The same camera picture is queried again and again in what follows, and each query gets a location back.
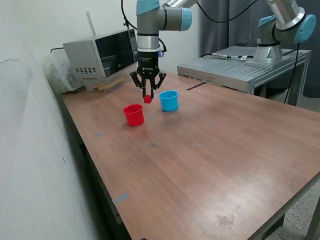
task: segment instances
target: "cable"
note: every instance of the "cable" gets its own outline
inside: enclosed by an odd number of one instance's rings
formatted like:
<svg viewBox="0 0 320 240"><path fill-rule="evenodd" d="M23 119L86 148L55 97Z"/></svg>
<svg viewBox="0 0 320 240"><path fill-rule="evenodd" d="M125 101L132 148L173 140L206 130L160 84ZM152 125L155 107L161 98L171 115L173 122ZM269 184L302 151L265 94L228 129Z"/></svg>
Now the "cable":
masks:
<svg viewBox="0 0 320 240"><path fill-rule="evenodd" d="M50 50L50 53L52 53L53 50L58 50L58 49L64 49L64 47L52 48L52 49Z"/></svg>
<svg viewBox="0 0 320 240"><path fill-rule="evenodd" d="M131 23L129 22L126 14L125 14L125 10L124 10L124 0L121 0L121 12L124 18L124 24L123 26L126 26L129 29L129 26L131 26L133 29L137 30L137 28ZM162 44L163 46L163 50L161 52L166 53L167 52L167 47L164 44L164 42L159 38L159 42Z"/></svg>
<svg viewBox="0 0 320 240"><path fill-rule="evenodd" d="M287 98L288 98L288 96L289 96L290 88L291 88L291 85L292 85L292 82L293 82L293 80L294 80L294 76L295 76L295 73L296 73L296 68L297 68L297 63L298 63L298 57L299 57L299 49L300 49L300 43L298 43L298 47L296 48L295 63L294 63L294 67L293 67L293 72L292 72L292 76L291 76L290 85L289 85L289 88L288 88L288 92L286 93L284 103L287 102Z"/></svg>
<svg viewBox="0 0 320 240"><path fill-rule="evenodd" d="M162 46L163 46L163 50L161 52L166 53L167 47L166 47L165 43L160 38L159 38L159 42L162 43Z"/></svg>
<svg viewBox="0 0 320 240"><path fill-rule="evenodd" d="M245 11L247 11L253 4L255 4L258 0L254 0L253 3L251 3L249 6L246 7L245 10L243 10L242 12L240 12L237 16L229 19L229 20L226 20L226 21L217 21L217 20L214 20L212 19L211 17L208 16L208 14L205 12L205 10L202 8L202 6L200 5L199 2L197 2L196 4L198 5L198 7L200 8L200 10L203 12L203 14L208 18L210 19L211 21L215 22L215 23L218 23L218 24L223 24L223 23L227 23L227 22L230 22L234 19L236 19L237 17L241 16Z"/></svg>
<svg viewBox="0 0 320 240"><path fill-rule="evenodd" d="M123 25L126 26L128 29L129 29L129 25L130 25L133 29L137 30L137 28L135 26L133 26L131 24L131 22L129 22L129 20L128 20L126 14L125 14L124 0L121 0L121 11L122 11L122 15L123 15L123 18L124 18L124 24Z"/></svg>

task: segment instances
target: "blue tape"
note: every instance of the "blue tape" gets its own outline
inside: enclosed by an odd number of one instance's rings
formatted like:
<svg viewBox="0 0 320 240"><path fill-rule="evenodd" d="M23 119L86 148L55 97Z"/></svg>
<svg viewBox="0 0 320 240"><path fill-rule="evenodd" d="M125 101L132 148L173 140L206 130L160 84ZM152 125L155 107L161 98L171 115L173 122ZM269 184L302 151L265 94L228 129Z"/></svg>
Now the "blue tape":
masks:
<svg viewBox="0 0 320 240"><path fill-rule="evenodd" d="M157 8L160 8L159 0L137 0L136 15L145 14Z"/></svg>
<svg viewBox="0 0 320 240"><path fill-rule="evenodd" d="M307 41L314 33L317 24L317 18L315 15L308 15L301 23L299 30L296 32L294 43L303 43Z"/></svg>
<svg viewBox="0 0 320 240"><path fill-rule="evenodd" d="M263 17L259 20L259 25L258 27L261 27L262 25L272 21L273 19L275 19L275 15L272 15L272 16L266 16L266 17Z"/></svg>
<svg viewBox="0 0 320 240"><path fill-rule="evenodd" d="M121 196L117 197L116 199L113 199L112 202L116 205L118 203L121 203L122 201L126 200L129 197L129 194L126 192L122 194Z"/></svg>
<svg viewBox="0 0 320 240"><path fill-rule="evenodd" d="M186 31L192 24L192 11L189 8L182 8L181 28L180 31Z"/></svg>

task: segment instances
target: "blue cup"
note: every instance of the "blue cup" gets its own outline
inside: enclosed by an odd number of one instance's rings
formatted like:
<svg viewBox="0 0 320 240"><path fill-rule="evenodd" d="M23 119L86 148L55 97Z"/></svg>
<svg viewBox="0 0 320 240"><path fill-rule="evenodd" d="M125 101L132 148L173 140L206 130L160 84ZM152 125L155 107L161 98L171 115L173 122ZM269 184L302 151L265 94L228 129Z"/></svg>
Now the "blue cup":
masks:
<svg viewBox="0 0 320 240"><path fill-rule="evenodd" d="M173 112L178 109L178 95L177 91L164 91L159 94L159 99L161 101L162 111Z"/></svg>

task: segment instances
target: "gray curtain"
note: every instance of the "gray curtain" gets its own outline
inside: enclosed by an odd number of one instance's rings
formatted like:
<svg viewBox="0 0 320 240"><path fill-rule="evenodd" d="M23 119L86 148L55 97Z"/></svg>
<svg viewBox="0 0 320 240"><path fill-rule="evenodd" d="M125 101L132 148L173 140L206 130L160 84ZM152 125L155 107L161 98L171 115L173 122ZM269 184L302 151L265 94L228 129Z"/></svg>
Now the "gray curtain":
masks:
<svg viewBox="0 0 320 240"><path fill-rule="evenodd" d="M253 0L201 0L199 1L206 13L215 20L224 21L236 16ZM310 98L320 98L320 64L317 56L320 54L320 2L315 0L296 0L307 13L318 17L318 24L313 36L300 45L301 49L312 50L312 57L304 89L304 95ZM256 47L258 38L258 22L261 18L272 15L265 0L258 0L243 15L229 23L215 23L201 14L201 54L213 53L230 46ZM283 48L295 49L293 43L282 43ZM290 74L282 76L281 81L274 81L272 87L287 88Z"/></svg>

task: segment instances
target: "plastic bag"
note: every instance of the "plastic bag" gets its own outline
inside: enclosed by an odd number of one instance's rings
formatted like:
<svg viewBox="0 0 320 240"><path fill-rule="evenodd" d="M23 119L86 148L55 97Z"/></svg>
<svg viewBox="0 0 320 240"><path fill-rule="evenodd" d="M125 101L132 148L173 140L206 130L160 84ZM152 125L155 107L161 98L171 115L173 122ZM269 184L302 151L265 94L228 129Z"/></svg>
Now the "plastic bag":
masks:
<svg viewBox="0 0 320 240"><path fill-rule="evenodd" d="M42 66L46 79L57 94L73 92L84 86L82 80L74 75L64 49L52 51Z"/></svg>

